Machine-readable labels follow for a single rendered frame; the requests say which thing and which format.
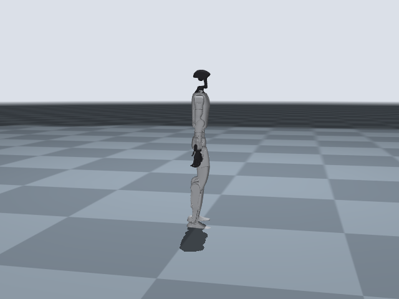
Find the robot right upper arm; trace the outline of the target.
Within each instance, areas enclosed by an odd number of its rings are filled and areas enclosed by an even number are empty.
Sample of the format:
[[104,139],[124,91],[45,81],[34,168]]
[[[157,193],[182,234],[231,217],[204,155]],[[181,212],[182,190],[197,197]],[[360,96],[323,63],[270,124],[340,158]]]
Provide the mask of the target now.
[[[196,125],[196,122],[198,120],[202,120],[201,116],[203,114],[204,96],[196,95],[194,97],[194,104],[195,104],[195,125]],[[203,120],[203,122],[204,122],[204,120]],[[205,122],[204,122],[204,125],[205,125]]]

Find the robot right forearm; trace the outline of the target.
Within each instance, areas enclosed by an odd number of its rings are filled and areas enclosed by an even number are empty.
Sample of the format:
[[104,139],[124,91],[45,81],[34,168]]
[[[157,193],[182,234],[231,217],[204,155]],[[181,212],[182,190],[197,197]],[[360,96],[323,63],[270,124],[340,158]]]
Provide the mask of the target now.
[[204,122],[203,122],[203,120],[198,120],[197,122],[196,122],[196,125],[195,125],[195,139],[194,139],[194,145],[196,144],[197,145],[197,150],[200,150],[201,148],[202,148],[202,145],[201,145],[201,143],[202,143],[202,132],[203,132],[203,125],[204,125]]

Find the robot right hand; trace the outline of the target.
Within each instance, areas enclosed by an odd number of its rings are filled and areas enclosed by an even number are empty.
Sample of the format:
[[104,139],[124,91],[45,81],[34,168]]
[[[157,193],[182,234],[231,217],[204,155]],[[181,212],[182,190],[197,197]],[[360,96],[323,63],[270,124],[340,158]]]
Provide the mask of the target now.
[[195,155],[194,155],[194,161],[193,164],[191,165],[192,167],[196,168],[199,167],[201,162],[203,161],[202,155],[200,153],[200,150],[197,150],[197,145],[194,145],[194,151],[195,151]]

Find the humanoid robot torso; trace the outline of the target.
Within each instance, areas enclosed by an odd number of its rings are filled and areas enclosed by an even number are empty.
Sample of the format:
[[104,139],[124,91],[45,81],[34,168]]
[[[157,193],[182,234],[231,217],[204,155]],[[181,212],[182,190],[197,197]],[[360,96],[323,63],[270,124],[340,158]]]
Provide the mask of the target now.
[[[202,90],[200,90],[197,93],[194,93],[192,96],[191,100],[191,110],[192,110],[192,125],[193,128],[195,128],[195,104],[194,104],[194,97],[196,95],[203,95],[204,96],[204,105],[203,105],[203,114],[201,116],[201,119],[204,120],[205,125],[203,128],[207,128],[208,126],[208,117],[209,117],[209,108],[210,108],[210,102],[209,102],[209,96],[207,93],[203,93]],[[195,139],[195,133],[192,139],[192,149],[194,150],[194,139]],[[202,146],[206,146],[206,138],[204,137],[204,130],[202,132]]]

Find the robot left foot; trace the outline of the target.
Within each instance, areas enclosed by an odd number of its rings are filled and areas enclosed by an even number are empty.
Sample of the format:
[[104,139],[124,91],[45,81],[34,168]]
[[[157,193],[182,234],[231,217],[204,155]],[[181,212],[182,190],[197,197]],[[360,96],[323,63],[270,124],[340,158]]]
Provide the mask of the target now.
[[[188,222],[192,222],[192,215],[190,215],[190,216],[188,216],[188,219],[187,219],[187,221]],[[199,216],[199,218],[198,218],[198,221],[209,221],[210,220],[210,218],[206,218],[206,217],[202,217],[202,216]]]

